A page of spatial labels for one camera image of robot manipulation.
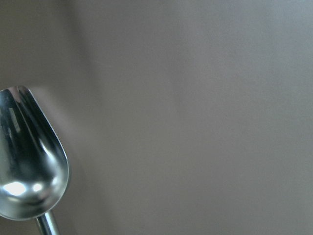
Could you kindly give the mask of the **metal ice scoop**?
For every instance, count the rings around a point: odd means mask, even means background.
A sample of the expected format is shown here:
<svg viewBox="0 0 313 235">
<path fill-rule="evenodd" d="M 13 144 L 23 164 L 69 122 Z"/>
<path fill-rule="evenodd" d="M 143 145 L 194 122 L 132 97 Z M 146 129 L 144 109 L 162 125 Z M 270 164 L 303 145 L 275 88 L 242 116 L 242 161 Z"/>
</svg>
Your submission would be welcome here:
<svg viewBox="0 0 313 235">
<path fill-rule="evenodd" d="M 43 235 L 57 235 L 52 209 L 70 179 L 66 153 L 31 91 L 0 93 L 0 214 L 36 219 Z"/>
</svg>

